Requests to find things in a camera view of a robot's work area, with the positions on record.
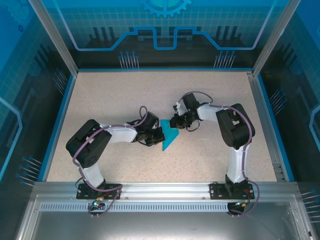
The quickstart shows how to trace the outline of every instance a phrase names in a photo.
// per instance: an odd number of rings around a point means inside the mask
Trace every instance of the black bracket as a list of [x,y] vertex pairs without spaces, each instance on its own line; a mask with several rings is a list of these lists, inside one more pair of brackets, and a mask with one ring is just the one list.
[[225,183],[214,182],[209,184],[209,192],[211,200],[247,200],[248,195],[244,192],[248,190],[250,192],[250,200],[255,199],[254,189],[252,184],[247,184],[245,189],[242,189],[238,194],[230,196]]
[[[105,184],[103,186],[103,189],[113,189],[116,187],[121,186],[121,184]],[[95,200],[96,198],[100,197],[101,193],[98,192],[99,195],[97,195],[97,191],[92,190],[87,184],[81,183],[79,184],[78,191],[76,193],[76,199],[86,199],[86,200]],[[108,195],[104,197],[105,200],[113,200],[117,194],[117,190],[111,191]],[[116,199],[120,199],[121,193],[116,197]]]

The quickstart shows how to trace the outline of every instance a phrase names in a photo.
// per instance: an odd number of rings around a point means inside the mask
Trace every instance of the enclosure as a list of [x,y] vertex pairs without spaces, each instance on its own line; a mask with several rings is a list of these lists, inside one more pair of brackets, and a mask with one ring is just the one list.
[[[319,7],[0,1],[1,239],[318,239]],[[255,129],[245,172],[259,188],[246,208],[259,195],[255,208],[230,216],[240,199],[212,198],[211,184],[225,183],[232,163],[220,125],[204,120],[180,129],[165,151],[109,144],[98,165],[123,188],[91,219],[68,140],[90,119],[140,119],[140,106],[169,120],[190,91],[245,109]]]

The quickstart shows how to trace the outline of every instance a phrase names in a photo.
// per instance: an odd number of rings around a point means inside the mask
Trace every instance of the speckled beige tabletop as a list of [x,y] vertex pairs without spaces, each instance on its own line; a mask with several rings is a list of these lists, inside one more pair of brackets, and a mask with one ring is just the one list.
[[[80,72],[47,181],[80,177],[65,146],[87,120],[123,124],[139,118],[141,105],[160,119],[170,119],[176,101],[194,90],[210,94],[217,105],[243,105],[256,130],[247,157],[247,176],[254,181],[276,181],[247,74],[216,71]],[[200,103],[207,101],[200,94],[196,97]],[[224,181],[229,152],[218,124],[203,121],[195,132],[181,130],[166,151],[162,144],[110,144],[98,164],[107,182]]]

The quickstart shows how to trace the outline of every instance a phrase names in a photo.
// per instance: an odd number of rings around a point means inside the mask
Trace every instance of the blue enclosure wall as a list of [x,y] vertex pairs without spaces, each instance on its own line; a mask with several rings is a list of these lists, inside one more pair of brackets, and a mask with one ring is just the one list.
[[5,240],[19,227],[70,72],[28,1],[0,0],[0,36],[0,238]]
[[302,192],[320,183],[319,9],[319,1],[301,0],[261,71],[293,176],[309,184]]
[[79,68],[250,68],[287,0],[44,0]]

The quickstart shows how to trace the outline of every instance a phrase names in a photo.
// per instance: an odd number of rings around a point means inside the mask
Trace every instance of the blue triangular object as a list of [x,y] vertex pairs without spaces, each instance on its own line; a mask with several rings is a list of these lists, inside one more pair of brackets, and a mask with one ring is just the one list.
[[169,124],[169,119],[160,120],[160,125],[162,127],[162,132],[164,134],[165,140],[162,142],[162,151],[166,150],[167,147],[176,139],[179,135],[178,128],[171,128]]

